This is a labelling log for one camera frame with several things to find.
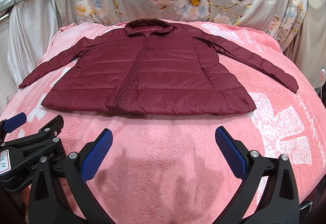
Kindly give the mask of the maroon puffer jacket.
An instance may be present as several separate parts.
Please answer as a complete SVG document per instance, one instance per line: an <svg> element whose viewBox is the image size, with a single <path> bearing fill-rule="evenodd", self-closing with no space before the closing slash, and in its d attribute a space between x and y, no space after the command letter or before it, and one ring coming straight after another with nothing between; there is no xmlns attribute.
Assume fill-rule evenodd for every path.
<svg viewBox="0 0 326 224"><path fill-rule="evenodd" d="M45 96L44 107L154 115L254 111L251 96L219 55L298 91L294 77L256 53L194 26L159 19L134 20L94 39L82 38L37 66L20 87L75 61Z"/></svg>

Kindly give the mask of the pink fleece blanket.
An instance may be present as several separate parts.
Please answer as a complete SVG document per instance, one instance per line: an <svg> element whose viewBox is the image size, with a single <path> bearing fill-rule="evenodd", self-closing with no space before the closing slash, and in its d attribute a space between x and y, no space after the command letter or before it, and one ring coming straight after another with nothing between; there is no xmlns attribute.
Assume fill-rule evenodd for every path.
<svg viewBox="0 0 326 224"><path fill-rule="evenodd" d="M292 93L231 58L220 62L256 104L238 116L110 116L62 112L66 152L79 151L108 128L113 144L88 186L116 223L212 223L240 185L216 145L224 126L248 149L266 157L288 155L300 199L325 175L325 107L300 70L268 34L239 26L194 22L257 53L292 75Z"/></svg>

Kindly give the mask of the silver satin curtain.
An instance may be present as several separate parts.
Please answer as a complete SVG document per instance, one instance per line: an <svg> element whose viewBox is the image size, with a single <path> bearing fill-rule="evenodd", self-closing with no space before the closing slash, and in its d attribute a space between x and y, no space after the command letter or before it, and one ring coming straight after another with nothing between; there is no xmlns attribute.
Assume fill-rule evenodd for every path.
<svg viewBox="0 0 326 224"><path fill-rule="evenodd" d="M58 31L55 0L1 0L1 109Z"/></svg>

